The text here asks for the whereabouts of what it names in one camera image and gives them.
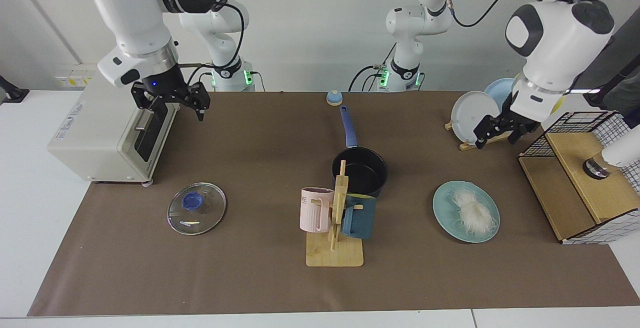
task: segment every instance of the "table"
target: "table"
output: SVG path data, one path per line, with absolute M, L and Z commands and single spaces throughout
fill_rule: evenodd
M 29 221 L 30 229 L 9 225 L 0 231 L 3 244 L 0 248 L 0 286 L 8 294 L 2 295 L 0 316 L 24 316 L 39 284 L 62 241 L 82 197 L 89 186 L 68 171 L 46 151 L 46 143 L 69 111 L 80 93 L 33 92 L 23 104 L 0 107 L 0 123 L 12 122 L 3 127 L 0 140 L 0 212 L 7 221 Z M 580 97 L 573 106 L 580 105 Z M 33 171 L 40 174 L 33 176 Z M 640 236 L 627 237 L 612 244 L 622 268 L 636 291 L 640 290 Z M 311 314 L 247 314 L 243 316 L 172 316 L 172 317 L 92 317 L 92 318 L 30 318 L 3 319 L 0 326 L 100 326 L 118 323 L 126 326 L 149 326 L 183 323 L 219 323 L 224 325 L 275 326 L 295 324 Z M 583 308 L 583 309 L 490 309 L 490 310 L 429 310 L 421 312 L 345 312 L 316 313 L 313 320 L 318 325 L 324 319 L 334 319 L 349 325 L 354 319 L 359 323 L 371 322 L 371 326 L 539 326 L 540 316 L 545 316 L 547 326 L 616 325 L 635 326 L 640 319 L 638 307 Z

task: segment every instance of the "wooden box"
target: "wooden box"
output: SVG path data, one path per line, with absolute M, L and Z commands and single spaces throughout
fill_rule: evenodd
M 563 244 L 606 244 L 640 229 L 640 164 L 604 180 L 583 162 L 629 127 L 616 113 L 567 113 L 519 157 L 551 227 Z

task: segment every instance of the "brown paper mat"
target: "brown paper mat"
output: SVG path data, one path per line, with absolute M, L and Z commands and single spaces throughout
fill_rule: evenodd
M 608 246 L 556 241 L 517 161 L 533 137 L 457 150 L 443 125 L 459 96 L 345 96 L 359 143 L 390 170 L 361 268 L 305 264 L 300 189 L 332 186 L 345 148 L 339 110 L 323 94 L 214 94 L 204 123 L 183 109 L 152 187 L 91 185 L 29 315 L 638 305 Z M 494 239 L 464 244 L 438 225 L 432 198 L 449 180 L 494 198 Z M 167 206 L 201 181 L 227 194 L 226 217 L 181 236 Z

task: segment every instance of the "blue lid knob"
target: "blue lid knob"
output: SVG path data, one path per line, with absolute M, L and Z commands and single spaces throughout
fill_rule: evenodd
M 326 102 L 336 107 L 343 103 L 343 94 L 338 90 L 332 90 L 326 95 Z
M 182 207 L 188 211 L 194 211 L 201 207 L 203 200 L 199 193 L 192 191 L 182 198 Z

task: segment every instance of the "light blue plate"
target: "light blue plate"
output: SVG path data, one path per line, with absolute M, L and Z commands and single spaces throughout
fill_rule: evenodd
M 478 201 L 489 209 L 491 216 L 498 223 L 494 231 L 489 235 L 474 236 L 473 234 L 467 234 L 463 228 L 460 221 L 460 208 L 458 208 L 458 206 L 451 200 L 451 192 L 461 188 L 473 191 L 476 194 Z M 466 241 L 467 243 L 483 243 L 494 237 L 500 228 L 500 213 L 498 212 L 496 203 L 494 203 L 494 200 L 491 199 L 489 194 L 470 182 L 454 180 L 453 182 L 442 184 L 433 196 L 433 213 L 435 214 L 436 219 L 438 219 L 438 223 L 444 230 L 446 230 L 447 233 L 451 234 L 456 239 Z
M 500 113 L 503 112 L 503 104 L 509 94 L 512 93 L 512 85 L 514 84 L 515 79 L 513 78 L 503 78 L 498 79 L 484 90 L 485 93 L 489 94 L 496 103 L 498 103 L 498 109 L 500 109 Z

